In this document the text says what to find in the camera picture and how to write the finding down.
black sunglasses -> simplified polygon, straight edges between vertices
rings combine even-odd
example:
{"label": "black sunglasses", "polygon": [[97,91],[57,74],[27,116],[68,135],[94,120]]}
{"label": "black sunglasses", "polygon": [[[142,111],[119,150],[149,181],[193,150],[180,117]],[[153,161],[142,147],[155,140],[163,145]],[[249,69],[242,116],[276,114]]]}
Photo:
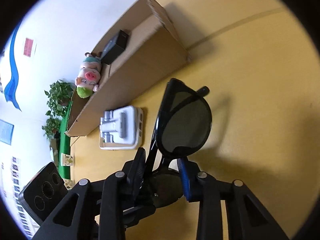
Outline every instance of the black sunglasses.
{"label": "black sunglasses", "polygon": [[[212,115],[203,97],[209,92],[207,87],[194,91],[174,78],[168,82],[143,176],[142,192],[147,190],[156,208],[168,206],[183,195],[179,172],[169,168],[169,165],[174,159],[195,153],[207,141]],[[152,171],[158,149],[162,154],[161,161],[158,168]]]}

green cloth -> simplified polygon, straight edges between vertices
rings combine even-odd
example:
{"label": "green cloth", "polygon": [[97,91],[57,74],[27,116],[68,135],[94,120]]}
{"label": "green cloth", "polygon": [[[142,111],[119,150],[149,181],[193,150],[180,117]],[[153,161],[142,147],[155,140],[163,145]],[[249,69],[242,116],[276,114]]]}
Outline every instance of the green cloth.
{"label": "green cloth", "polygon": [[70,101],[68,104],[67,114],[61,121],[60,125],[60,149],[59,149],[59,166],[58,172],[60,176],[64,179],[70,179],[70,166],[61,166],[61,153],[70,155],[70,137],[65,135],[65,131],[67,130],[68,125],[68,117],[70,114],[72,102]]}

metal screw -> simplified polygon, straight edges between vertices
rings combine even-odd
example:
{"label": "metal screw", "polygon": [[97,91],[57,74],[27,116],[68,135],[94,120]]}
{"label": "metal screw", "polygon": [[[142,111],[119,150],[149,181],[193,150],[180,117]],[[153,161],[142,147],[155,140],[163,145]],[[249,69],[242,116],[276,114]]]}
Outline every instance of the metal screw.
{"label": "metal screw", "polygon": [[243,182],[239,179],[236,179],[233,184],[235,184],[237,187],[241,187],[243,185]]}
{"label": "metal screw", "polygon": [[84,185],[87,185],[88,184],[88,180],[87,179],[81,179],[79,180],[79,185],[80,186],[84,186]]}
{"label": "metal screw", "polygon": [[198,172],[198,177],[201,179],[204,179],[207,177],[207,174],[205,172],[201,171],[201,172]]}
{"label": "metal screw", "polygon": [[117,171],[116,172],[116,177],[117,178],[122,178],[124,176],[124,172],[123,171]]}

yellow table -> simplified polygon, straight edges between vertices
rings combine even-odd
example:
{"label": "yellow table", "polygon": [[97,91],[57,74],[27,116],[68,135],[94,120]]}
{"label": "yellow table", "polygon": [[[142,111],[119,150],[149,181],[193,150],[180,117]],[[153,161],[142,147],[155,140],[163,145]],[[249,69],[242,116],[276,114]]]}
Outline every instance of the yellow table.
{"label": "yellow table", "polygon": [[[219,180],[243,180],[292,237],[320,188],[320,68],[309,37],[279,0],[157,1],[193,62],[132,102],[145,114],[143,147],[171,77],[208,86],[212,131],[190,159]],[[98,141],[98,128],[71,140],[76,182],[104,179],[134,158],[134,150],[100,150]],[[126,237],[195,239],[197,217],[198,204],[182,198]]]}

stuffed toy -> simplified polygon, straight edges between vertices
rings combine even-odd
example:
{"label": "stuffed toy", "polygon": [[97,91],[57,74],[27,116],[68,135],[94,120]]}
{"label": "stuffed toy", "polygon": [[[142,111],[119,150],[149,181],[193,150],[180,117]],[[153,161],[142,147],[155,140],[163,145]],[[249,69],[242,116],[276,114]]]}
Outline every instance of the stuffed toy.
{"label": "stuffed toy", "polygon": [[85,54],[86,58],[80,66],[80,72],[75,80],[77,93],[81,98],[87,98],[97,92],[98,82],[101,78],[101,61],[90,53]]}

